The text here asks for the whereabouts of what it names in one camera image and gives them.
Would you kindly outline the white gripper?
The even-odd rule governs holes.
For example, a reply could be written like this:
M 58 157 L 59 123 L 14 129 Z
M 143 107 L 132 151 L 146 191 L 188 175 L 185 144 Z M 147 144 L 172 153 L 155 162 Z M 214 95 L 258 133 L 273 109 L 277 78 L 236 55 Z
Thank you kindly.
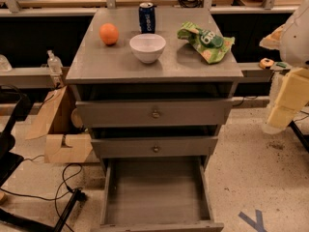
M 278 50 L 284 25 L 261 39 L 259 46 Z M 293 68 L 284 77 L 275 104 L 268 110 L 267 124 L 280 130 L 285 129 L 293 120 L 296 112 L 309 102 L 309 70 Z

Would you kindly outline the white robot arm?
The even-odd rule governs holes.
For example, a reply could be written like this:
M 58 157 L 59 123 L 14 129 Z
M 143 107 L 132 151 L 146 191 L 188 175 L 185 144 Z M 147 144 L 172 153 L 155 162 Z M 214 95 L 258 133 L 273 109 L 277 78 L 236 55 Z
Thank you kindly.
M 274 77 L 270 88 L 263 131 L 275 134 L 309 102 L 309 0 L 303 0 L 283 25 L 260 41 L 260 46 L 278 50 L 281 60 L 291 66 L 283 77 Z

